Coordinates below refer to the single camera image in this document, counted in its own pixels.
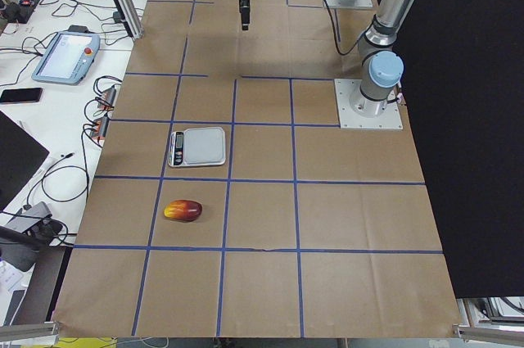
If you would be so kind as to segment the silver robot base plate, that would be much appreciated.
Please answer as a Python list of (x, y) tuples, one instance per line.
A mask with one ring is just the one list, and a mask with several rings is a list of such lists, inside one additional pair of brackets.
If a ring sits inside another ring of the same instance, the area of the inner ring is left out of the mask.
[(384, 102), (366, 99), (360, 90), (361, 79), (334, 79), (339, 124), (342, 129), (402, 130), (400, 108), (390, 92)]

